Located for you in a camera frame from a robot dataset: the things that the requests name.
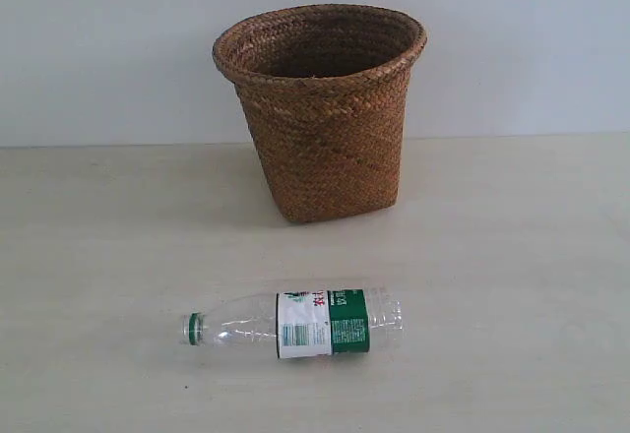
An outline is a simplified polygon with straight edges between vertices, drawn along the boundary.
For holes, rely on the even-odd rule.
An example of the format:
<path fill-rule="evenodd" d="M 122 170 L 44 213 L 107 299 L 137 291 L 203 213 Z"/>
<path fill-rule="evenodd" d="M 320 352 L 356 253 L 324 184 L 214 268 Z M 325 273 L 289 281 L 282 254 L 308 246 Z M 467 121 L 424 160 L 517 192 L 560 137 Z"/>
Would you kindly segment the clear plastic bottle green label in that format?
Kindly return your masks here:
<path fill-rule="evenodd" d="M 279 291 L 225 301 L 183 317 L 189 346 L 262 344 L 280 360 L 367 354 L 399 340 L 401 302 L 383 287 Z"/>

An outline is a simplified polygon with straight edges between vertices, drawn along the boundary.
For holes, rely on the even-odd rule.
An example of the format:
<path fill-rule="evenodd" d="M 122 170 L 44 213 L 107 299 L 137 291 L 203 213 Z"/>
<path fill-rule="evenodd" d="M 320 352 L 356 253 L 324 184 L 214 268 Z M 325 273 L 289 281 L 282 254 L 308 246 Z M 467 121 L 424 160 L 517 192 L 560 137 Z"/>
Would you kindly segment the brown woven wicker basket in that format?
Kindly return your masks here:
<path fill-rule="evenodd" d="M 398 198 L 411 70 L 427 41 L 406 13 L 316 4 L 259 14 L 213 46 L 282 216 L 353 217 Z"/>

